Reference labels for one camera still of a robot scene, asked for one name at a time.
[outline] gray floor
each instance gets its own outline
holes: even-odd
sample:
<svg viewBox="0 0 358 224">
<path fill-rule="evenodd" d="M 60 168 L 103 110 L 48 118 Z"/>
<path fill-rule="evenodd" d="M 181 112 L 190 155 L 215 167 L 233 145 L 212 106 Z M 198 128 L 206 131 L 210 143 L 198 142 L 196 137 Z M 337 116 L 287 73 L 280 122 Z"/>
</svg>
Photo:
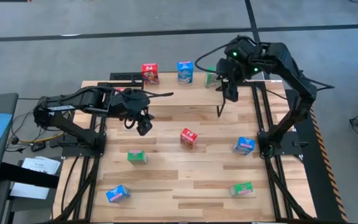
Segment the gray floor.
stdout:
<svg viewBox="0 0 358 224">
<path fill-rule="evenodd" d="M 358 24 L 358 4 L 347 0 L 251 3 L 258 27 Z M 250 27 L 243 0 L 0 3 L 0 37 L 230 27 Z M 161 71 L 172 71 L 177 61 L 194 60 L 235 36 L 192 34 L 0 42 L 0 93 L 17 92 L 21 97 L 71 93 L 82 80 L 106 80 L 110 72 L 138 71 L 147 62 L 157 62 Z M 358 223 L 358 136 L 348 122 L 358 115 L 358 29 L 261 32 L 260 38 L 286 43 L 306 76 L 336 86 L 319 93 L 314 112 L 347 216 L 350 222 Z M 222 55 L 216 53 L 202 65 L 214 65 Z M 16 115 L 28 112 L 34 103 L 20 101 Z M 19 137 L 34 138 L 36 130 L 29 119 Z M 16 163 L 25 157 L 59 154 L 59 149 L 6 153 L 4 160 Z M 14 223 L 41 222 L 49 215 L 49 208 L 20 212 Z"/>
</svg>

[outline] blue cereal box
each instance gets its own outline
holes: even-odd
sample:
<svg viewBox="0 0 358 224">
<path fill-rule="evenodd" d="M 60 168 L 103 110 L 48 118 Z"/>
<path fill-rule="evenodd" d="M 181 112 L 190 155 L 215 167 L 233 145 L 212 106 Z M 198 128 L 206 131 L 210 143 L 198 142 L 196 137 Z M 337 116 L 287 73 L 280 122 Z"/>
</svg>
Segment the blue cereal box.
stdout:
<svg viewBox="0 0 358 224">
<path fill-rule="evenodd" d="M 119 185 L 115 189 L 109 190 L 108 192 L 106 192 L 106 195 L 110 203 L 118 203 L 122 199 L 131 196 L 128 188 L 124 187 L 123 185 Z"/>
<path fill-rule="evenodd" d="M 193 82 L 193 62 L 178 62 L 178 81 L 182 84 Z"/>
<path fill-rule="evenodd" d="M 239 137 L 237 144 L 233 147 L 233 152 L 248 155 L 255 149 L 255 140 L 247 139 L 245 137 Z"/>
</svg>

